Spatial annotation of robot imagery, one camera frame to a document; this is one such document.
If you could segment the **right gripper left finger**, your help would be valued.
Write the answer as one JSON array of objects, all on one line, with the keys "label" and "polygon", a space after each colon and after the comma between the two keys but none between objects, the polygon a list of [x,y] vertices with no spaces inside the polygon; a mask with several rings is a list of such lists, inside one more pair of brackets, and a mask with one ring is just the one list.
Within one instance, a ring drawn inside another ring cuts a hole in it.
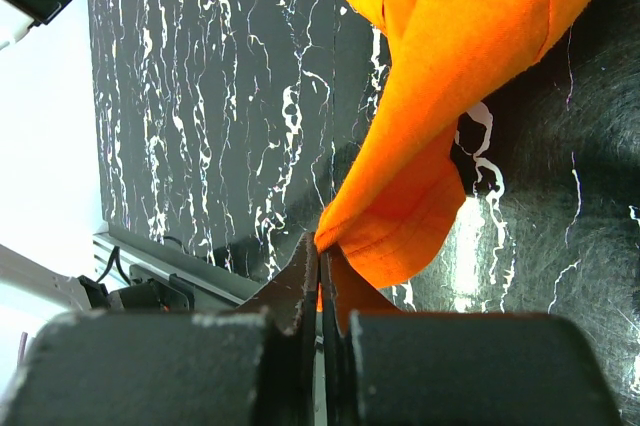
[{"label": "right gripper left finger", "polygon": [[310,425],[318,253],[234,310],[52,318],[1,398],[5,425]]}]

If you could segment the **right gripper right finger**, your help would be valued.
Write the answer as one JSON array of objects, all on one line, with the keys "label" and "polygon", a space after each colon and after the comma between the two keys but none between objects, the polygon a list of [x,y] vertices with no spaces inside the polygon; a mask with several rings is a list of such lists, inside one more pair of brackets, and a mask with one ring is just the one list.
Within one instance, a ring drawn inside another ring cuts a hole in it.
[{"label": "right gripper right finger", "polygon": [[405,312],[320,258],[332,425],[617,425],[586,338],[541,313]]}]

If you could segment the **orange t shirt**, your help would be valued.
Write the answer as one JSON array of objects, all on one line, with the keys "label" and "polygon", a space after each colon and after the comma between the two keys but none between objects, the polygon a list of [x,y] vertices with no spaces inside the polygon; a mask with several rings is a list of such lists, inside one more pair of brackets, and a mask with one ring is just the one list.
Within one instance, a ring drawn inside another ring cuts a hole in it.
[{"label": "orange t shirt", "polygon": [[459,117],[537,63],[590,0],[346,1],[385,35],[391,69],[315,244],[386,288],[429,264],[464,202]]}]

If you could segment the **black marble pattern mat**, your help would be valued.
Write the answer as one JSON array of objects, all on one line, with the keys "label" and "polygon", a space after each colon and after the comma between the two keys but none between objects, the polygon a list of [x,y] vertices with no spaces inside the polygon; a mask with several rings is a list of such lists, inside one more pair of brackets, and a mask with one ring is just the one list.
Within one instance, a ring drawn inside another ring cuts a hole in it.
[{"label": "black marble pattern mat", "polygon": [[[335,196],[390,72],[344,0],[88,0],[104,219],[168,263],[274,276]],[[591,0],[458,123],[466,199],[405,310],[549,312],[639,421],[639,0]]]}]

